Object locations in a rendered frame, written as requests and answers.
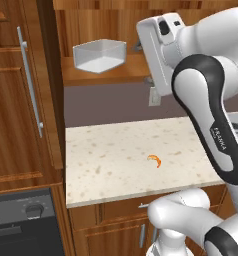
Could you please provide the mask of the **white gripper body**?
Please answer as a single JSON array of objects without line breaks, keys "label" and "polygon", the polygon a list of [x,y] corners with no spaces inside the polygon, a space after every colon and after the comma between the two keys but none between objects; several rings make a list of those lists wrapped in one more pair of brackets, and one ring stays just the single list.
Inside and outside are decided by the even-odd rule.
[{"label": "white gripper body", "polygon": [[160,96],[169,95],[173,69],[166,63],[163,48],[176,39],[178,17],[149,17],[139,21],[136,29],[157,93]]}]

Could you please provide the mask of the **clear tupperware container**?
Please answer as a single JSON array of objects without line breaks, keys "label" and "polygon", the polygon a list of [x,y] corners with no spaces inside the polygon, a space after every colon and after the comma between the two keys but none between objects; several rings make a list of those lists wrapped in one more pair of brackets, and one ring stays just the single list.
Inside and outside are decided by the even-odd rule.
[{"label": "clear tupperware container", "polygon": [[99,39],[73,47],[74,67],[101,74],[126,62],[127,44],[123,41]]}]

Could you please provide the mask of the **orange raw shrimp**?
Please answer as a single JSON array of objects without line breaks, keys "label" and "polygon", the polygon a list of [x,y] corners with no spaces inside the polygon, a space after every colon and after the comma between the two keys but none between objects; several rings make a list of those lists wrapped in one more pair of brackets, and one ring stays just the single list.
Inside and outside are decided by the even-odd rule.
[{"label": "orange raw shrimp", "polygon": [[160,168],[162,161],[157,155],[150,154],[147,156],[147,160],[154,160],[157,163],[157,168]]}]

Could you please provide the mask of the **tall wooden cabinet door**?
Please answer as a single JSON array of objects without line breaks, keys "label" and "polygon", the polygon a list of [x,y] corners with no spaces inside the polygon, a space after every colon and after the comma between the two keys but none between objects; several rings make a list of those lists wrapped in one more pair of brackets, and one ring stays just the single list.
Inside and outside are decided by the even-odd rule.
[{"label": "tall wooden cabinet door", "polygon": [[[38,5],[51,0],[0,0],[0,193],[56,186],[63,158]],[[27,41],[43,137],[39,137],[17,26]]]}]

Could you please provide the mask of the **wooden drawer front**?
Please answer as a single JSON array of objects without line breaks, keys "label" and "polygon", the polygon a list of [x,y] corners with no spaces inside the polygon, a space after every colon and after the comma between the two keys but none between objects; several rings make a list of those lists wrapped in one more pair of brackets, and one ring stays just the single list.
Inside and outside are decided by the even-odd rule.
[{"label": "wooden drawer front", "polygon": [[[203,187],[210,199],[210,210],[225,219],[235,213],[231,198],[224,185]],[[103,203],[99,206],[97,219],[101,224],[115,220],[116,218],[134,218],[137,215],[146,214],[145,208],[139,208],[141,203],[149,204],[162,194],[151,195],[127,200]]]}]

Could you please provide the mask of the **wooden base cupboard door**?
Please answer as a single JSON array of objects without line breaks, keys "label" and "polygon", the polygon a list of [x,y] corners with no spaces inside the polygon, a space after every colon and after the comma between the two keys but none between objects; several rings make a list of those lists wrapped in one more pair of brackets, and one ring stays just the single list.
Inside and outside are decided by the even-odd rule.
[{"label": "wooden base cupboard door", "polygon": [[146,242],[139,248],[141,225],[148,219],[139,218],[74,231],[76,256],[145,256]]}]

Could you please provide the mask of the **grey oven knob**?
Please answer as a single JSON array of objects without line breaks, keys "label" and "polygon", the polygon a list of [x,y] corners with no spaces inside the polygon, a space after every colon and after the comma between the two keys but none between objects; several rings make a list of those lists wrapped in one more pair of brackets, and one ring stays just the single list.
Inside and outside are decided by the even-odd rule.
[{"label": "grey oven knob", "polygon": [[39,219],[44,211],[44,207],[41,204],[29,205],[25,209],[26,216],[29,220]]}]

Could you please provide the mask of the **black oven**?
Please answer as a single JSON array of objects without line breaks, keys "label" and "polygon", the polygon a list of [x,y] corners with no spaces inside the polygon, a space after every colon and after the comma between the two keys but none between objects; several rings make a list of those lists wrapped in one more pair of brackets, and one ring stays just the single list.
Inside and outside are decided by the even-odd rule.
[{"label": "black oven", "polygon": [[[33,204],[44,211],[29,220]],[[50,188],[0,194],[0,256],[65,256]]]}]

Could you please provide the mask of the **white wall outlet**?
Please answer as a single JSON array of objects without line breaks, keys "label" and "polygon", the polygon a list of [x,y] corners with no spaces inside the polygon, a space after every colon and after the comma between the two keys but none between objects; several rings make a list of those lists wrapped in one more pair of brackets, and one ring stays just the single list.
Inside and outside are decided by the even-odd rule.
[{"label": "white wall outlet", "polygon": [[149,90],[149,105],[159,106],[161,104],[161,96],[158,94],[155,87],[151,87]]}]

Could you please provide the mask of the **wooden wall cabinet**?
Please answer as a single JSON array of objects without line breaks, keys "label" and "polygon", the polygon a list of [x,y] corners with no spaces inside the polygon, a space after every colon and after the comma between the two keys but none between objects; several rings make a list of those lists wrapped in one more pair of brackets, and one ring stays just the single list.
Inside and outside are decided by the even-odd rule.
[{"label": "wooden wall cabinet", "polygon": [[[218,11],[238,6],[238,0],[53,0],[63,81],[66,86],[141,82],[150,75],[138,42],[136,23],[150,16],[176,12],[187,25]],[[73,47],[98,39],[124,41],[126,63],[102,74],[74,67]]]}]

